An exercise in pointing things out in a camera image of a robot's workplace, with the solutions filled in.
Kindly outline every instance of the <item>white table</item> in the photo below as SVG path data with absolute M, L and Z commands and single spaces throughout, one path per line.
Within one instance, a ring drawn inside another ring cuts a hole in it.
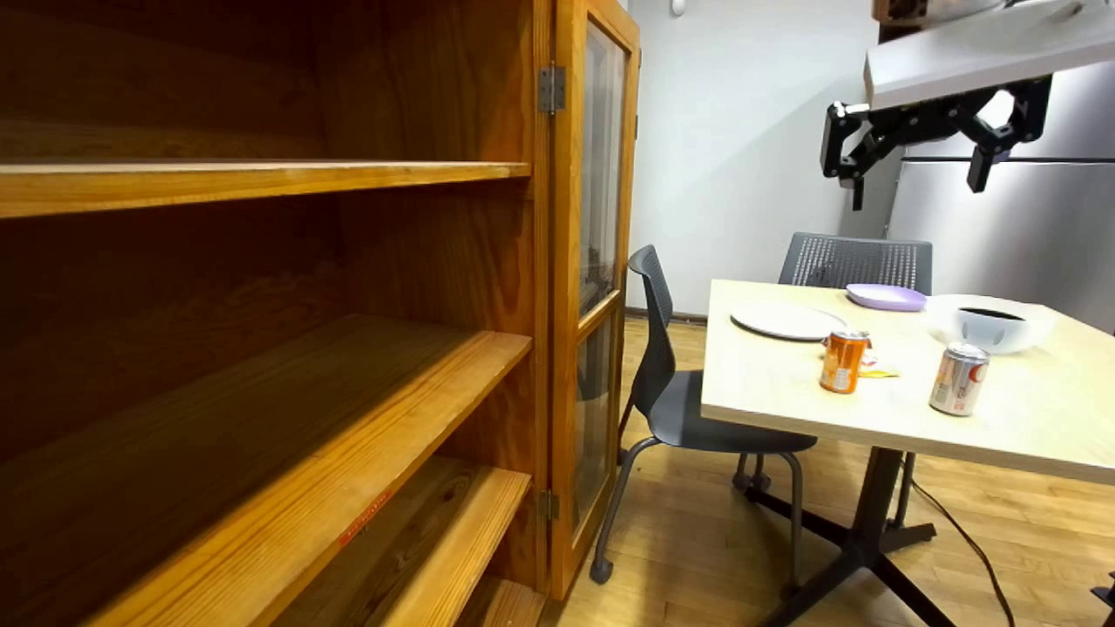
M 819 387 L 819 346 L 777 340 L 730 324 L 730 310 L 812 306 L 872 334 L 877 367 L 897 376 L 862 380 L 858 392 Z M 934 410 L 931 387 L 939 337 L 926 312 L 854 306 L 844 288 L 723 281 L 711 287 L 705 348 L 705 414 L 780 432 L 833 436 L 872 446 L 850 529 L 804 515 L 804 525 L 844 544 L 841 558 L 804 580 L 769 625 L 791 625 L 858 568 L 872 568 L 926 625 L 952 625 L 884 554 L 934 537 L 931 525 L 893 529 L 887 502 L 901 453 L 934 453 L 1079 479 L 1115 479 L 1115 337 L 1048 306 L 1023 310 L 1048 324 L 1039 348 L 994 354 L 977 410 Z

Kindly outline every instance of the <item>black metal table base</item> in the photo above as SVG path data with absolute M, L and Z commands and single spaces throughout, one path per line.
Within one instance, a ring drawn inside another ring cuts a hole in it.
M 833 591 L 844 577 L 850 577 L 858 568 L 873 570 L 877 580 L 884 580 L 919 620 L 931 627 L 952 627 L 952 620 L 884 558 L 887 550 L 922 544 L 938 529 L 926 525 L 893 525 L 887 505 L 893 488 L 900 479 L 901 453 L 900 450 L 872 450 L 863 488 L 858 502 L 858 515 L 850 529 L 836 525 L 833 520 L 821 520 L 816 512 L 802 512 L 802 525 L 826 537 L 830 544 L 841 544 L 841 554 L 833 565 L 816 570 L 802 590 L 794 590 L 780 608 L 766 625 L 794 625 L 807 607 L 816 607 L 826 591 Z M 754 502 L 791 515 L 791 505 L 748 488 Z

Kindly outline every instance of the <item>table top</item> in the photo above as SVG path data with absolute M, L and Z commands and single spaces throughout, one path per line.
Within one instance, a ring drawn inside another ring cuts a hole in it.
M 854 392 L 830 392 L 819 387 L 821 346 L 743 330 L 730 310 L 744 306 L 836 312 L 872 334 L 877 369 L 893 376 L 862 376 Z M 1115 337 L 1048 306 L 1022 306 L 1048 334 L 1027 352 L 994 354 L 971 414 L 952 419 L 931 406 L 945 352 L 931 312 L 863 310 L 844 288 L 718 279 L 701 403 L 718 420 L 1115 479 Z

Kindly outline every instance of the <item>floor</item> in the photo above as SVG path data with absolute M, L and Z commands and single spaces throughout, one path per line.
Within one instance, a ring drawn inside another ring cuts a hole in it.
M 626 320 L 626 354 L 642 354 L 642 317 Z M 701 367 L 705 326 L 674 324 L 680 367 Z M 634 419 L 625 441 L 646 436 Z M 804 505 L 836 522 L 850 520 L 866 450 L 819 441 L 804 453 Z M 634 468 L 608 558 L 613 577 L 575 580 L 559 627 L 705 627 L 762 625 L 787 580 L 787 522 L 727 484 L 730 456 L 648 450 Z M 783 496 L 783 463 L 766 463 Z M 1115 568 L 1115 488 L 919 456 L 919 484 L 988 554 L 1016 627 L 1097 627 L 1108 607 L 1089 597 Z M 893 562 L 956 620 L 1007 625 L 988 575 L 949 520 L 912 496 L 908 522 L 934 522 L 938 537 Z M 804 575 L 836 547 L 804 532 Z M 873 575 L 854 575 L 799 627 L 916 627 L 919 620 Z

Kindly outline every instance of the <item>chair backrest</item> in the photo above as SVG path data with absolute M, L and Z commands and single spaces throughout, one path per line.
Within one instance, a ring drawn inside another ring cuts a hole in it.
M 650 420 L 650 406 L 676 373 L 676 354 L 668 340 L 674 301 L 660 266 L 660 251 L 650 244 L 636 246 L 626 257 L 626 269 L 642 276 L 646 301 L 648 301 L 648 348 L 631 383 L 631 403 Z
M 791 281 L 791 287 L 884 281 L 884 287 L 908 287 L 916 291 L 934 291 L 934 244 L 794 234 L 777 281 Z

